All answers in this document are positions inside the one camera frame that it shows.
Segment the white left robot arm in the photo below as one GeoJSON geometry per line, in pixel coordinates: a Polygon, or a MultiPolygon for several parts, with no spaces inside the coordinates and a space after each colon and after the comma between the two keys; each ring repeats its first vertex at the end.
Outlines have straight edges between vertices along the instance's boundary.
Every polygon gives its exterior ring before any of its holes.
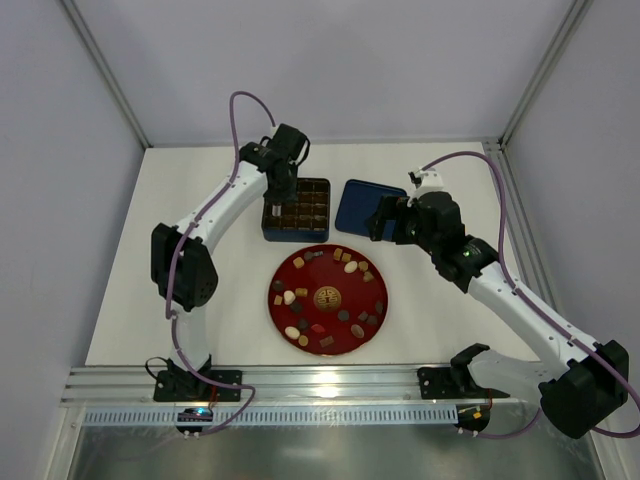
{"type": "Polygon", "coordinates": [[[174,347],[154,377],[156,401],[239,400],[241,375],[213,365],[206,309],[219,285],[214,250],[257,200],[264,203],[261,227],[268,241],[301,243],[276,268],[266,294],[268,320],[286,344],[319,358],[338,357],[369,344],[388,324],[391,298],[378,266],[328,241],[328,181],[298,174],[309,147],[300,130],[277,125],[237,147],[232,172],[191,214],[152,231],[151,279],[165,301],[174,347]]]}

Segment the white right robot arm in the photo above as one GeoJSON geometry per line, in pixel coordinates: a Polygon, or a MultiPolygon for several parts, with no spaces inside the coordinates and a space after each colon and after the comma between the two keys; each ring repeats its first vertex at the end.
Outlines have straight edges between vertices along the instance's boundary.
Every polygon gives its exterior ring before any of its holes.
{"type": "Polygon", "coordinates": [[[469,350],[463,363],[473,382],[537,404],[566,436],[578,439],[622,407],[637,400],[631,387],[629,355],[570,325],[510,275],[492,246],[469,235],[460,208],[444,191],[392,201],[392,239],[416,245],[437,272],[486,306],[536,354],[539,364],[504,357],[486,346],[469,350]]]}

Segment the white swirl oval chocolate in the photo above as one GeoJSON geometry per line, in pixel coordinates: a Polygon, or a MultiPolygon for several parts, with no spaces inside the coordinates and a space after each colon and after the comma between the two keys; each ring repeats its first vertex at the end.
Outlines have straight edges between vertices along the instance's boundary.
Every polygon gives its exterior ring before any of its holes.
{"type": "Polygon", "coordinates": [[[358,269],[358,263],[356,261],[350,261],[344,266],[345,273],[353,273],[358,269]]]}

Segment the blue chocolate tin box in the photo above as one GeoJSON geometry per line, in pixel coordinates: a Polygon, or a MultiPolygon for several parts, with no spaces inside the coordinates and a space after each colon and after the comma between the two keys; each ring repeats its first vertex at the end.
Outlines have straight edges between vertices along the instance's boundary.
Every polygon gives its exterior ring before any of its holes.
{"type": "Polygon", "coordinates": [[[261,228],[269,242],[324,243],[330,231],[331,184],[326,178],[301,178],[297,201],[280,205],[264,201],[261,228]]]}

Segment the caramel oval chocolate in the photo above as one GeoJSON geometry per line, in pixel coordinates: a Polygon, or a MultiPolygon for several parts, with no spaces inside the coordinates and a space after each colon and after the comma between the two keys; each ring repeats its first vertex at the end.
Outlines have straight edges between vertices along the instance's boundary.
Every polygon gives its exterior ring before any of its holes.
{"type": "Polygon", "coordinates": [[[364,337],[364,330],[362,329],[362,327],[358,324],[354,324],[351,326],[351,333],[356,337],[356,338],[363,338],[364,337]]]}

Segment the dark square chocolate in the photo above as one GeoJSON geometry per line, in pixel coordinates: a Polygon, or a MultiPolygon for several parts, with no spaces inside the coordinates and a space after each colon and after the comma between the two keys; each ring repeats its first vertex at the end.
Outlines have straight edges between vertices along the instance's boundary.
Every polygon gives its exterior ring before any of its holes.
{"type": "Polygon", "coordinates": [[[304,307],[302,305],[301,302],[299,302],[298,300],[295,300],[291,305],[290,305],[291,310],[296,313],[299,314],[303,311],[304,307]]]}

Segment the brown square chocolate front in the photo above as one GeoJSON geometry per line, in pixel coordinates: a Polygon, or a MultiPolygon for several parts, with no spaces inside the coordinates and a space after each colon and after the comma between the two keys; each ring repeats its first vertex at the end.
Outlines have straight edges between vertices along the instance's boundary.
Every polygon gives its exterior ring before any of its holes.
{"type": "Polygon", "coordinates": [[[320,340],[320,345],[325,348],[334,343],[334,339],[332,336],[328,336],[320,340]]]}

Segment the blue tin lid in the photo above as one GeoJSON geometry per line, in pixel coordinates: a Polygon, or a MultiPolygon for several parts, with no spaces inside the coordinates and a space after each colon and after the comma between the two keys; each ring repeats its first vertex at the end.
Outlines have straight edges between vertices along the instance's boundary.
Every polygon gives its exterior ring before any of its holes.
{"type": "Polygon", "coordinates": [[[383,196],[406,196],[402,188],[364,180],[350,179],[345,183],[339,202],[335,229],[352,235],[369,237],[366,220],[376,211],[383,196]]]}

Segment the red round lacquer tray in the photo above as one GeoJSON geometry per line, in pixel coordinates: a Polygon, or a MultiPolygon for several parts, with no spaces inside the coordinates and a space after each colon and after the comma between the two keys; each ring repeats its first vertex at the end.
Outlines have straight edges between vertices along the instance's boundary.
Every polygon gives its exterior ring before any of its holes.
{"type": "Polygon", "coordinates": [[[373,338],[381,330],[388,310],[389,293],[383,276],[372,260],[362,253],[342,245],[318,244],[302,248],[289,255],[275,270],[268,284],[267,307],[273,326],[282,338],[291,346],[311,355],[323,357],[342,356],[351,353],[373,338]],[[363,280],[365,272],[359,268],[353,273],[345,273],[347,263],[335,261],[333,253],[336,248],[343,249],[343,255],[352,255],[351,261],[366,261],[367,271],[374,275],[370,282],[363,280]],[[306,252],[323,251],[321,257],[314,257],[312,261],[305,261],[306,252]],[[293,261],[301,257],[305,264],[296,268],[293,261]],[[306,297],[295,294],[296,288],[306,288],[306,297]],[[294,313],[290,305],[298,300],[304,309],[301,313],[294,313]],[[384,312],[379,314],[375,304],[381,301],[385,305],[384,312]],[[350,314],[348,321],[338,319],[338,313],[347,310],[350,314]],[[299,330],[297,322],[305,318],[309,328],[299,330]],[[316,333],[311,329],[314,324],[322,325],[324,333],[316,333]],[[351,333],[351,326],[358,324],[364,330],[363,338],[356,338],[351,333]],[[301,346],[298,339],[290,339],[285,334],[285,328],[293,326],[300,331],[300,336],[309,339],[307,346],[301,346]],[[334,343],[323,348],[320,340],[332,336],[334,343]]]}

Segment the right aluminium frame post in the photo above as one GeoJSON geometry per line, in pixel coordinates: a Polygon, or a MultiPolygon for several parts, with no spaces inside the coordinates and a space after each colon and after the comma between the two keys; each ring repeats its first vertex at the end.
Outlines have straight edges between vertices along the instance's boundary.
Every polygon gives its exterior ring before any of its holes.
{"type": "Polygon", "coordinates": [[[553,74],[572,37],[579,29],[592,4],[592,0],[573,0],[570,2],[568,10],[563,15],[559,26],[552,35],[543,56],[537,64],[514,111],[509,117],[503,133],[499,137],[499,145],[502,149],[507,148],[513,140],[535,100],[541,94],[553,74]]]}

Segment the aluminium frame post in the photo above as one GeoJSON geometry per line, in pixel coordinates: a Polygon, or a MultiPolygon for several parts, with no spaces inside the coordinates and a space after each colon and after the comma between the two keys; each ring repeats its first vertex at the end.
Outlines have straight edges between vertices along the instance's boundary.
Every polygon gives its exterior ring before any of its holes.
{"type": "Polygon", "coordinates": [[[65,16],[69,20],[75,34],[77,35],[84,50],[87,52],[94,65],[107,93],[114,102],[123,120],[129,127],[131,133],[136,138],[138,144],[144,149],[152,147],[148,136],[139,122],[130,102],[114,75],[109,62],[104,56],[91,28],[85,20],[78,4],[73,0],[58,1],[65,16]]]}
{"type": "Polygon", "coordinates": [[[552,35],[543,56],[537,64],[514,111],[509,117],[503,133],[499,137],[499,145],[502,149],[507,148],[513,140],[535,100],[541,94],[553,74],[572,37],[579,29],[592,4],[592,0],[573,0],[570,2],[568,10],[563,15],[559,26],[552,35]]]}

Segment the left aluminium frame post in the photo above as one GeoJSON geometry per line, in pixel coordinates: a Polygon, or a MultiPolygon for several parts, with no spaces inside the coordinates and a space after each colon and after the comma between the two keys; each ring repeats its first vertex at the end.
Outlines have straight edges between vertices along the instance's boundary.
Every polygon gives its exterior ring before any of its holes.
{"type": "Polygon", "coordinates": [[[91,28],[85,20],[78,4],[73,0],[58,1],[65,16],[69,20],[75,34],[77,35],[84,50],[87,52],[94,65],[107,93],[114,102],[123,120],[129,127],[131,133],[136,138],[138,144],[144,149],[152,147],[148,136],[139,122],[130,102],[114,75],[109,62],[104,56],[91,28]]]}

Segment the aluminium mounting rail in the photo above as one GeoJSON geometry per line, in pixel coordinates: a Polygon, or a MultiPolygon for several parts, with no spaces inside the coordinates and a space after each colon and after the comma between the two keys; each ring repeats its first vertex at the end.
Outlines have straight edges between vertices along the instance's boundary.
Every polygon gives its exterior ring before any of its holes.
{"type": "MultiPolygon", "coordinates": [[[[256,389],[255,400],[400,400],[421,398],[432,386],[421,380],[422,366],[300,365],[239,366],[242,382],[256,389]]],[[[74,368],[63,389],[63,404],[147,403],[155,380],[142,367],[74,368]]]]}

